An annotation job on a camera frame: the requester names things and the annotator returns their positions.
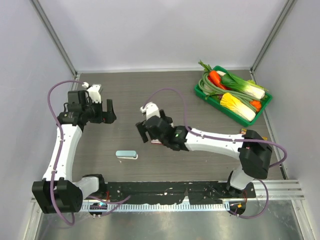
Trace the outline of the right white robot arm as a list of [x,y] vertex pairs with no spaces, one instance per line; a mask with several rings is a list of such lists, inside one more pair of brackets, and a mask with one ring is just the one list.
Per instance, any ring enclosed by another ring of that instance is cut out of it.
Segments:
[[157,140],[173,151],[203,151],[229,156],[240,162],[226,183],[226,193],[236,198],[253,180],[268,177],[272,147],[254,130],[245,134],[218,134],[184,125],[173,126],[163,112],[136,123],[143,142]]

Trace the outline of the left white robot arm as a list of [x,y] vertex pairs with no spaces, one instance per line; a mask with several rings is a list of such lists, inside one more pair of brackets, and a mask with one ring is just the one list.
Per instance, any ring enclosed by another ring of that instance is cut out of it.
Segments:
[[112,124],[117,119],[111,99],[107,99],[107,110],[103,111],[101,91],[101,85],[93,84],[67,94],[64,111],[57,117],[59,126],[49,166],[31,189],[44,214],[56,210],[77,213],[88,196],[100,200],[106,195],[107,185],[101,174],[84,175],[78,182],[72,178],[76,149],[86,124]]

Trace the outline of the light blue stapler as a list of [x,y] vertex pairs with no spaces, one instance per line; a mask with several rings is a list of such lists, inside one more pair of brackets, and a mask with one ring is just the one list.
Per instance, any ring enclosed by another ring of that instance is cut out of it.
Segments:
[[117,150],[115,156],[118,159],[132,159],[135,160],[138,158],[138,153],[135,150]]

